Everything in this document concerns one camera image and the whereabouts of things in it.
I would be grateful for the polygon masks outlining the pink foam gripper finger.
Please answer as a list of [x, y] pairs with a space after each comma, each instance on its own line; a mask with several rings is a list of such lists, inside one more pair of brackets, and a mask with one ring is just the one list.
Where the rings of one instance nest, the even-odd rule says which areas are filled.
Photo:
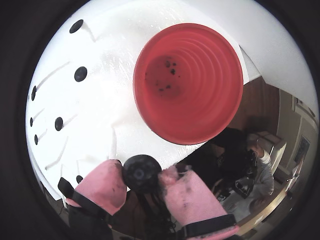
[[237, 240], [239, 226], [203, 180], [184, 164], [158, 174], [167, 209], [181, 225], [177, 240]]
[[123, 165], [117, 159], [99, 164], [76, 187], [61, 177], [58, 189], [66, 197], [70, 228], [79, 240], [112, 240], [114, 215], [127, 198], [122, 176]]

